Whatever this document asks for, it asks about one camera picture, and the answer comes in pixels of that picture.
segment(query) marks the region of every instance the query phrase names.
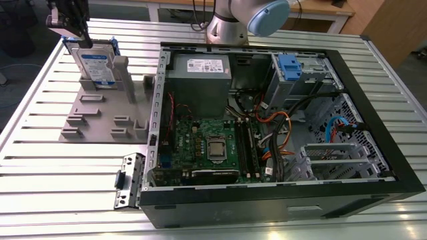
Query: metal drive bracket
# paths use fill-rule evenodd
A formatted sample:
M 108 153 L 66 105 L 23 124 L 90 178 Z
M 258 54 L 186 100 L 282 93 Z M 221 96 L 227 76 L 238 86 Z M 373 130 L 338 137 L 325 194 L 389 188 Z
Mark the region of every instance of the metal drive bracket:
M 286 158 L 285 179 L 287 181 L 315 180 L 314 168 L 325 169 L 323 180 L 350 178 L 357 173 L 362 178 L 377 178 L 378 172 L 369 170 L 375 160 L 369 159 L 370 150 L 357 143 L 311 143 Z
M 271 60 L 271 82 L 261 104 L 266 115 L 307 96 L 297 93 L 314 94 L 321 87 L 333 83 L 325 82 L 329 71 L 323 60 L 318 62 L 314 58 L 298 59 L 294 54 L 271 54 Z
M 133 153 L 123 157 L 122 168 L 116 173 L 114 187 L 118 189 L 114 209 L 138 209 L 141 184 L 143 181 L 146 156 Z

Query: blue hard drive label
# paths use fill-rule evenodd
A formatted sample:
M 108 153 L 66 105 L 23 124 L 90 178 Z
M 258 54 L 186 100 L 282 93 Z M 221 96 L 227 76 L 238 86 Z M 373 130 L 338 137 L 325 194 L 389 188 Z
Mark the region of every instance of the blue hard drive label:
M 98 87 L 110 87 L 116 83 L 114 72 L 107 66 L 108 57 L 106 55 L 83 54 L 82 61 L 86 65 L 84 68 L 91 76 L 92 81 Z

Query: motherboard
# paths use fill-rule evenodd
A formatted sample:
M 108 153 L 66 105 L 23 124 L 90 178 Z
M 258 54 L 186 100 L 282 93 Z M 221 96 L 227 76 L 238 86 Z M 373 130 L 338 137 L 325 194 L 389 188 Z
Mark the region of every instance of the motherboard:
M 177 120 L 173 141 L 163 146 L 154 172 L 157 185 L 263 182 L 258 135 L 258 122 L 249 119 Z

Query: aluminum slotted table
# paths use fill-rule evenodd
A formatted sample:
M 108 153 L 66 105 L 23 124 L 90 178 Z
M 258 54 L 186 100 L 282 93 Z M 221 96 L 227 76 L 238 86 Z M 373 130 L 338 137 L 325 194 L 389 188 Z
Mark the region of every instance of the aluminum slotted table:
M 92 19 L 94 39 L 119 41 L 135 81 L 157 73 L 161 42 L 205 43 L 189 24 Z M 250 44 L 338 50 L 415 173 L 427 184 L 427 114 L 370 41 L 354 35 L 279 31 Z M 59 143 L 80 73 L 59 42 L 0 135 L 0 236 L 116 235 L 130 239 L 419 239 L 427 193 L 349 218 L 155 229 L 142 211 L 114 211 L 122 157 L 145 145 Z

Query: power supply label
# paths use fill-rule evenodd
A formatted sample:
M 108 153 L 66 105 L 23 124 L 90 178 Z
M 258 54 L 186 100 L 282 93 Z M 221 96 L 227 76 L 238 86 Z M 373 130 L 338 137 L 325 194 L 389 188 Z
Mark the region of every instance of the power supply label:
M 190 59 L 187 61 L 189 73 L 223 73 L 223 60 L 218 59 Z

